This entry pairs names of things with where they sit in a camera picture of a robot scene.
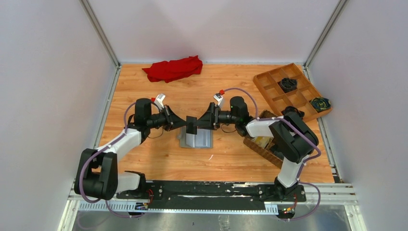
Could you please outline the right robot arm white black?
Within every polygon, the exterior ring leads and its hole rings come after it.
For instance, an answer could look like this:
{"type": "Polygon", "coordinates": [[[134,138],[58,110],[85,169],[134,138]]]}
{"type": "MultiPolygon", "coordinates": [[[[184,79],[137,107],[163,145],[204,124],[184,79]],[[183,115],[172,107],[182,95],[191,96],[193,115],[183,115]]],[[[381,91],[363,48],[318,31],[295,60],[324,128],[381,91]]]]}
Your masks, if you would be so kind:
{"type": "Polygon", "coordinates": [[[223,111],[215,103],[210,103],[207,111],[199,119],[190,119],[187,133],[196,134],[198,129],[217,130],[223,124],[233,124],[237,133],[245,138],[268,137],[274,142],[275,153],[283,156],[283,163],[274,180],[274,188],[268,196],[284,199],[292,196],[299,184],[303,165],[319,143],[315,133],[296,112],[283,116],[255,118],[249,115],[243,97],[230,100],[230,110],[223,111]]]}

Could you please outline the black credit card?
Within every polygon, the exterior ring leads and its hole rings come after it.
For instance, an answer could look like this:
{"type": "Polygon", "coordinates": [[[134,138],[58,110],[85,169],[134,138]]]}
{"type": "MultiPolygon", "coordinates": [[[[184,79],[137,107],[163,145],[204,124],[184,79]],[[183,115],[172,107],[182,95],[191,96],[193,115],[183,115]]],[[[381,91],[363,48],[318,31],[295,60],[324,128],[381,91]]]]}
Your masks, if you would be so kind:
{"type": "Polygon", "coordinates": [[[197,118],[193,116],[186,116],[186,133],[197,135],[197,118]]]}

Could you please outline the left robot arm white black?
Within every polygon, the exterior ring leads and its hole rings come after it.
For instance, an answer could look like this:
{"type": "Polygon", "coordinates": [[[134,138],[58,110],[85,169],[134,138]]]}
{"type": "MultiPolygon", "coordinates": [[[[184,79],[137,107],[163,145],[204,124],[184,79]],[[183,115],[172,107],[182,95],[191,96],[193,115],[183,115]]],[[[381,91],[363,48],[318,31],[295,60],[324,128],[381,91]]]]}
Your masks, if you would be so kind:
{"type": "Polygon", "coordinates": [[[152,113],[152,106],[158,104],[151,99],[137,99],[128,108],[134,114],[124,114],[124,128],[107,144],[95,149],[83,150],[74,184],[74,191],[88,203],[110,200],[116,193],[144,191],[146,179],[143,173],[118,172],[118,163],[131,150],[141,145],[150,135],[151,129],[162,128],[171,131],[187,125],[169,106],[158,108],[152,113]]]}

